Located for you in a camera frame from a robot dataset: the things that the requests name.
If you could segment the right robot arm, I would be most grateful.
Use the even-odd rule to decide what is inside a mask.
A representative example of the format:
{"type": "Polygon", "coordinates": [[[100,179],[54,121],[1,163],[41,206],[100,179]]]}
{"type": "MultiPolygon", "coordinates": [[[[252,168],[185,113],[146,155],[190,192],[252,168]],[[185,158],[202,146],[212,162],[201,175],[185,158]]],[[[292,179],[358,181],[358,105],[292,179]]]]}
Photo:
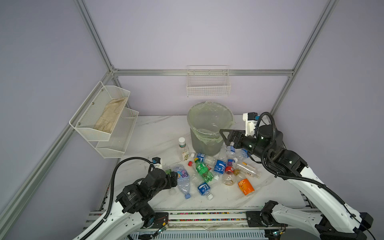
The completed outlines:
{"type": "Polygon", "coordinates": [[[276,201],[268,201],[260,212],[262,225],[275,223],[292,226],[321,240],[365,240],[373,217],[348,206],[334,191],[314,174],[297,153],[283,147],[283,133],[275,126],[255,129],[255,136],[246,131],[220,130],[227,146],[243,149],[261,160],[263,167],[276,178],[288,181],[303,193],[320,211],[311,214],[290,209],[276,201]]]}

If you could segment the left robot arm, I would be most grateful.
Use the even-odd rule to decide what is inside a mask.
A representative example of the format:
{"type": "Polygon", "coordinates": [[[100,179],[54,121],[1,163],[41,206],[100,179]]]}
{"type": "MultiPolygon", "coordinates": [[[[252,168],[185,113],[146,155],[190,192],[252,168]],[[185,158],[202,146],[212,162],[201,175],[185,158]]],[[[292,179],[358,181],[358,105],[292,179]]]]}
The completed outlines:
{"type": "Polygon", "coordinates": [[[121,240],[140,228],[151,227],[156,213],[149,201],[160,191],[178,185],[178,173],[154,169],[143,179],[123,188],[107,210],[76,240],[121,240]]]}

